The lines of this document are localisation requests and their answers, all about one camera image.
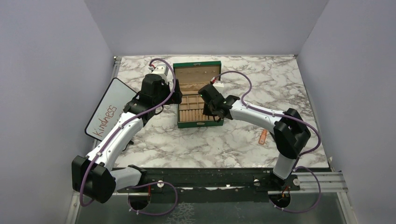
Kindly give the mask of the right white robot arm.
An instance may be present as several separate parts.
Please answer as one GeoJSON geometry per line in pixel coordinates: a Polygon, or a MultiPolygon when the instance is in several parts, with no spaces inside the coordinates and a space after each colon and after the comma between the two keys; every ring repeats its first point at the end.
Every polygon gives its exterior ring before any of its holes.
{"type": "Polygon", "coordinates": [[[245,121],[272,134],[279,156],[269,183],[276,190],[285,187],[300,152],[311,137],[299,113],[290,108],[286,112],[272,111],[266,114],[265,108],[246,106],[237,96],[223,97],[213,84],[205,85],[198,93],[204,101],[204,115],[245,121]]]}

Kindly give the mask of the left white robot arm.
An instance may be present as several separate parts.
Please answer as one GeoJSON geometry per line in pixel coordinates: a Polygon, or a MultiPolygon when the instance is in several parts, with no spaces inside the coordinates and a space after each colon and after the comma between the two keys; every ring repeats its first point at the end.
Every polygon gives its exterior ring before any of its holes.
{"type": "Polygon", "coordinates": [[[117,190],[131,187],[139,192],[146,188],[143,169],[130,165],[114,171],[113,166],[133,136],[156,115],[156,109],[179,104],[181,97],[177,79],[170,87],[164,72],[145,75],[141,90],[126,104],[110,133],[85,157],[76,156],[71,163],[72,188],[79,192],[83,207],[91,204],[84,202],[84,196],[105,203],[117,190]]]}

